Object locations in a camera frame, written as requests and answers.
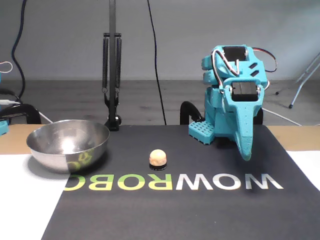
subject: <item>bowl rim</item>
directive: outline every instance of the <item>bowl rim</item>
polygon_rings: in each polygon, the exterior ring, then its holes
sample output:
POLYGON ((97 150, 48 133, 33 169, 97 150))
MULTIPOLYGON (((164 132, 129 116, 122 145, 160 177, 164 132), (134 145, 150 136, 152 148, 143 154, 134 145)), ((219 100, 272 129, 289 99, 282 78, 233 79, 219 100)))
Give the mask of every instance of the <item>bowl rim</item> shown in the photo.
POLYGON ((45 125, 37 128, 37 129, 33 130, 33 131, 27 136, 27 138, 26 138, 26 145, 31 149, 31 153, 32 153, 32 151, 34 151, 34 152, 37 152, 37 153, 40 153, 40 154, 51 155, 51 156, 52 156, 52 155, 55 155, 55 156, 71 156, 71 155, 74 155, 74 154, 81 154, 81 153, 84 153, 84 152, 87 152, 87 151, 90 151, 90 150, 92 150, 92 149, 96 149, 96 148, 100 147, 101 145, 105 144, 105 143, 109 140, 110 134, 111 134, 111 133, 110 133, 109 128, 108 128, 106 125, 104 125, 104 124, 102 124, 102 123, 100 123, 100 122, 92 121, 92 120, 85 120, 85 119, 66 119, 66 120, 54 121, 54 122, 45 124, 45 125), (94 147, 91 147, 91 148, 88 148, 88 149, 82 150, 82 151, 76 151, 76 152, 73 152, 73 153, 45 153, 45 152, 41 152, 41 151, 37 151, 37 150, 33 149, 33 148, 30 147, 30 145, 28 144, 28 140, 31 138, 31 135, 34 134, 34 133, 37 132, 37 131, 40 131, 40 129, 43 129, 43 128, 45 128, 46 126, 55 125, 55 124, 62 123, 62 122, 72 122, 72 121, 76 121, 76 122, 90 122, 90 123, 94 123, 94 124, 99 124, 99 125, 101 125, 101 126, 103 126, 103 127, 105 127, 105 128, 107 129, 108 136, 107 136, 107 138, 106 138, 102 143, 100 143, 100 144, 97 145, 97 146, 94 146, 94 147))

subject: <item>white letter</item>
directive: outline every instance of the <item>white letter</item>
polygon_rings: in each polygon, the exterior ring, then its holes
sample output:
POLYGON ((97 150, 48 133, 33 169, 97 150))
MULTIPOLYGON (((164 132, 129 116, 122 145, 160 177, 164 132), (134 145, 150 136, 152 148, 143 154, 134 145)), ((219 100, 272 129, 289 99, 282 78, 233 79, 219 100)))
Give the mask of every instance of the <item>white letter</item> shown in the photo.
POLYGON ((284 189, 277 183, 269 174, 263 173, 261 174, 262 184, 254 177, 252 174, 245 175, 245 188, 252 189, 251 179, 257 184, 261 189, 269 189, 267 179, 277 188, 277 189, 284 189))
POLYGON ((235 189, 240 188, 240 186, 241 186, 241 182, 240 182, 239 178, 237 178, 234 175, 227 174, 227 173, 217 174, 217 175, 215 175, 213 177, 212 180, 213 180, 214 185, 216 185, 218 188, 224 189, 224 190, 235 190, 235 189), (224 186, 224 185, 222 185, 221 182, 220 182, 220 178, 222 178, 222 177, 231 178, 234 181, 234 184, 232 186, 224 186))
POLYGON ((194 183, 192 183, 190 181, 187 174, 180 174, 179 179, 178 179, 178 183, 176 185, 176 190, 182 190, 184 180, 189 185, 191 190, 198 190, 200 179, 202 180, 202 182, 207 190, 213 190, 212 186, 210 185, 210 183, 207 181, 207 179, 205 178, 205 176, 203 174, 196 174, 195 179, 194 179, 194 183))

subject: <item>metal stand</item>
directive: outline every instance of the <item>metal stand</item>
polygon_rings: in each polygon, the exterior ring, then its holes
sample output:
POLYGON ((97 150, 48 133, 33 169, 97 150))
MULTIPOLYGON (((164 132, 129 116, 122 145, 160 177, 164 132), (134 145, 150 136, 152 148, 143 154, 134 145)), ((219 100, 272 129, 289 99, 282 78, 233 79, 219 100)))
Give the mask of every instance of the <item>metal stand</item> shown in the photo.
MULTIPOLYGON (((315 71, 320 67, 320 62, 316 65, 316 61, 320 58, 320 52, 318 53, 318 55, 313 59, 313 61, 310 63, 310 65, 307 67, 307 69, 304 71, 304 73, 301 74, 301 76, 293 83, 293 85, 299 83, 300 81, 302 81, 300 83, 300 86, 298 88, 298 90, 296 91, 296 94, 291 102, 291 104, 289 105, 289 109, 292 109, 292 107, 294 106, 295 104, 295 101, 300 93, 300 90, 302 89, 303 85, 309 80, 309 78, 315 73, 315 71)), ((290 87, 284 87, 284 88, 281 88, 279 91, 277 91, 275 94, 278 95, 280 92, 282 92, 283 90, 285 89, 289 89, 290 87)))
POLYGON ((121 33, 116 33, 116 0, 109 0, 109 31, 110 33, 103 34, 102 92, 104 103, 109 108, 109 116, 105 125, 110 131, 118 131, 121 124, 121 118, 117 115, 117 106, 120 92, 122 39, 121 33), (110 64, 109 99, 107 97, 108 61, 110 64))

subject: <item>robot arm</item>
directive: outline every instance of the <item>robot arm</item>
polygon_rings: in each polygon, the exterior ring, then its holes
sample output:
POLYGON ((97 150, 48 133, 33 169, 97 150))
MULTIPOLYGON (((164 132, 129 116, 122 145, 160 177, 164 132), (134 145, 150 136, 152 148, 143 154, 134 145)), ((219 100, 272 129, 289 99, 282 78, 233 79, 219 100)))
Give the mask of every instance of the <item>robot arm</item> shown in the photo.
POLYGON ((250 160, 254 117, 269 87, 263 62, 246 45, 217 46, 202 59, 201 67, 206 71, 203 82, 209 85, 205 121, 192 122, 189 134, 204 144, 227 137, 236 142, 242 158, 250 160))

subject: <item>wooden table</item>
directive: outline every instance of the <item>wooden table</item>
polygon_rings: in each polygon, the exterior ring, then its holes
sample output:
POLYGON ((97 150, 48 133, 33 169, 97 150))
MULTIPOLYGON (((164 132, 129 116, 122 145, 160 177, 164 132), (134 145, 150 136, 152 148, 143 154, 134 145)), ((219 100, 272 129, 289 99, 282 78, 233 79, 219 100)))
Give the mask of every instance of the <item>wooden table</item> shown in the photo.
MULTIPOLYGON (((0 137, 0 154, 30 154, 27 136, 42 125, 15 124, 0 137)), ((268 126, 287 151, 319 151, 320 126, 268 126)))

